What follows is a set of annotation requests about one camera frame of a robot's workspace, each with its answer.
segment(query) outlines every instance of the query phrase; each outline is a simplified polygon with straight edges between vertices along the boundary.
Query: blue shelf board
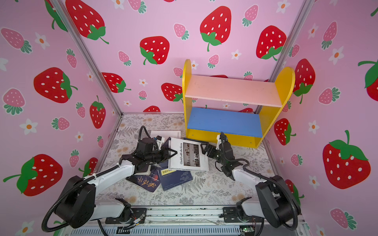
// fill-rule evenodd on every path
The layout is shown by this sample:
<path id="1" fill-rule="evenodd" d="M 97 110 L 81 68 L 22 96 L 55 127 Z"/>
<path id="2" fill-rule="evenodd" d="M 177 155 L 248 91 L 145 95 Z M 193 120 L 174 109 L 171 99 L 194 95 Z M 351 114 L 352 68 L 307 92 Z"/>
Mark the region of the blue shelf board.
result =
<path id="1" fill-rule="evenodd" d="M 193 107 L 188 129 L 262 138 L 258 114 Z"/>

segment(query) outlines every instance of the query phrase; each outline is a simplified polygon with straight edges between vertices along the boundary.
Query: shelf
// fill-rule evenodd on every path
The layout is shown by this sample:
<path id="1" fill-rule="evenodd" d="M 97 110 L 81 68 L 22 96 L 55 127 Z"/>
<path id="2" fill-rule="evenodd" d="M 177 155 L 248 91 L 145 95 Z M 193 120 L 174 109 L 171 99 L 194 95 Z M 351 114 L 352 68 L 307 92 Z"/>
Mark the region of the shelf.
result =
<path id="1" fill-rule="evenodd" d="M 260 116 L 235 111 L 193 107 L 187 129 L 262 137 Z"/>
<path id="2" fill-rule="evenodd" d="M 185 96 L 282 107 L 276 85 L 263 81 L 191 75 Z"/>

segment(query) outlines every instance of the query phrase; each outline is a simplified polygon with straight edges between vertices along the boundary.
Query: pink shelf board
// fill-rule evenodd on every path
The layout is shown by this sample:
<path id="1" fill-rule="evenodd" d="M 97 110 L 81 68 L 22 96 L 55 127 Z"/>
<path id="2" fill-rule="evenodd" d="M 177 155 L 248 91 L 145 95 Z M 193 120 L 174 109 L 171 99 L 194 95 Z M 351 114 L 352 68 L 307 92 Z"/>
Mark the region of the pink shelf board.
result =
<path id="1" fill-rule="evenodd" d="M 185 97 L 281 107 L 276 85 L 270 82 L 195 76 Z"/>

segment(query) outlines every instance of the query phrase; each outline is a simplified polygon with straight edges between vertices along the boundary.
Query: strawberry wallpaper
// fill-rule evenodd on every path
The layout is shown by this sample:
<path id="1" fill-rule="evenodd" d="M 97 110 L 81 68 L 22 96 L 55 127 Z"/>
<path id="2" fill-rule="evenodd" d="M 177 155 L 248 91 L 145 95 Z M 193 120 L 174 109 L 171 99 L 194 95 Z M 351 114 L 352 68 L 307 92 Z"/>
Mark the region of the strawberry wallpaper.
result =
<path id="1" fill-rule="evenodd" d="M 315 1 L 286 59 L 293 94 L 266 137 L 312 235 L 376 231 L 377 11 Z"/>
<path id="2" fill-rule="evenodd" d="M 6 1 L 0 22 L 1 232 L 45 235 L 47 210 L 93 171 L 117 116 L 49 1 Z"/>
<path id="3" fill-rule="evenodd" d="M 121 109 L 168 112 L 183 111 L 186 59 L 193 74 L 267 80 L 302 2 L 66 0 L 65 5 Z M 256 109 L 192 101 L 204 108 Z"/>

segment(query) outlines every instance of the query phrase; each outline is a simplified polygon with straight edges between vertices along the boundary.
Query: table surface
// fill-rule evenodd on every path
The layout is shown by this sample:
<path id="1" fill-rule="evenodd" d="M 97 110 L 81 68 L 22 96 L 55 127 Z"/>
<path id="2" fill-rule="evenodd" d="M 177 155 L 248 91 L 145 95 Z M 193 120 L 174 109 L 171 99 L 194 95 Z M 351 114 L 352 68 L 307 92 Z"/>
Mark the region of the table surface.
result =
<path id="1" fill-rule="evenodd" d="M 151 130 L 181 130 L 181 136 L 185 137 L 183 113 L 126 114 L 102 170 L 114 166 L 123 154 L 134 151 L 142 125 L 146 126 L 149 133 Z M 274 176 L 263 144 L 257 149 L 237 146 L 232 148 L 235 158 L 249 160 L 254 172 Z M 226 177 L 215 168 L 214 163 L 215 160 L 209 159 L 209 171 L 192 171 L 192 181 L 167 191 L 163 191 L 159 186 L 153 194 L 127 180 L 121 180 L 100 193 L 97 199 L 110 200 L 121 197 L 132 205 L 235 205 L 245 197 L 258 199 L 255 189 Z"/>

